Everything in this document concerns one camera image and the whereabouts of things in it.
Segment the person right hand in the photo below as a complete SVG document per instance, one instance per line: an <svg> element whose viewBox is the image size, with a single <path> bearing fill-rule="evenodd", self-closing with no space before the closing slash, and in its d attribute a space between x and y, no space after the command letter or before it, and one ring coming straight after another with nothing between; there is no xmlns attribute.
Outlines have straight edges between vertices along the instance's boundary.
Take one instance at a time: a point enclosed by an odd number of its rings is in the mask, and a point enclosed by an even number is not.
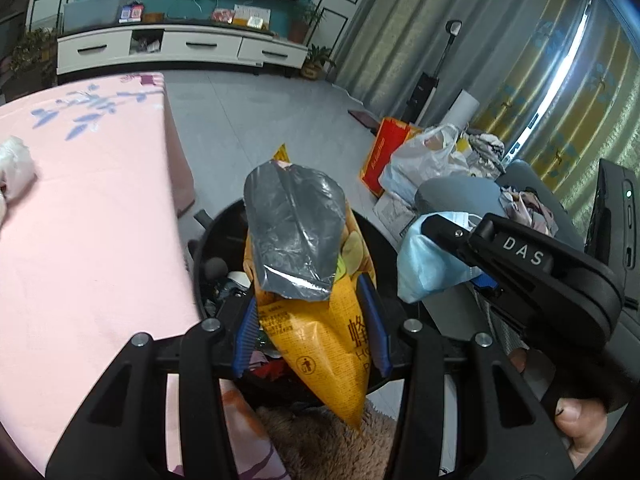
<svg viewBox="0 0 640 480"><path fill-rule="evenodd" d="M551 370L544 358L533 350L517 348L509 359L540 401L551 380ZM553 420L563 435L570 460L578 469L605 435L608 412L599 400L559 398Z"/></svg>

